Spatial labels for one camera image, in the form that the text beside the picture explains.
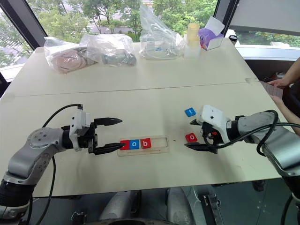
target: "blue letter block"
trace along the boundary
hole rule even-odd
[[[140,140],[130,140],[129,149],[139,149],[140,148]]]
[[[185,112],[188,117],[196,115],[196,112],[193,108],[186,109]]]

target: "tissue box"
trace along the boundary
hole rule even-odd
[[[223,34],[221,34],[221,31],[224,27],[224,24],[211,16],[205,28],[200,29],[198,32],[201,46],[205,50],[219,47],[223,40]]]
[[[223,40],[223,34],[215,35],[207,28],[200,29],[198,34],[200,37],[200,44],[205,50],[219,47]]]

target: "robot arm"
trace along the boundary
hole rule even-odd
[[[204,105],[191,124],[202,125],[202,136],[213,140],[213,145],[188,143],[194,150],[218,152],[218,145],[230,143],[249,131],[272,124],[274,114],[259,112],[251,116],[237,116],[230,120],[223,112],[213,106]],[[247,143],[258,144],[268,132],[268,128],[253,133],[243,139]],[[300,137],[295,133],[277,126],[264,142],[262,151],[285,180],[295,199],[300,199]]]
[[[0,219],[12,219],[22,215],[28,206],[34,187],[39,182],[51,158],[67,149],[75,151],[88,148],[95,155],[115,151],[122,143],[97,147],[95,129],[122,122],[116,118],[100,118],[90,122],[90,114],[78,109],[71,125],[62,128],[40,128],[32,132],[25,145],[8,163],[0,184]]]

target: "window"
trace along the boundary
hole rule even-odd
[[[235,30],[241,45],[272,45],[278,48],[300,48],[300,36],[259,31]]]
[[[0,9],[0,68],[23,64],[32,52],[33,50]]]
[[[139,42],[139,6],[146,4],[173,31],[204,27],[217,0],[27,0],[49,36],[79,42],[83,33],[123,33]]]

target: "paper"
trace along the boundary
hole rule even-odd
[[[218,48],[222,43],[223,37],[216,37],[210,40],[206,50]]]
[[[260,81],[260,83],[266,89],[266,91],[269,95],[274,95],[274,96],[277,96],[282,99],[283,90],[281,88],[274,87],[273,85],[270,85],[263,81]]]
[[[221,33],[224,27],[225,25],[222,24],[221,21],[212,16],[210,17],[205,26],[205,28],[211,30],[216,36],[218,36]]]

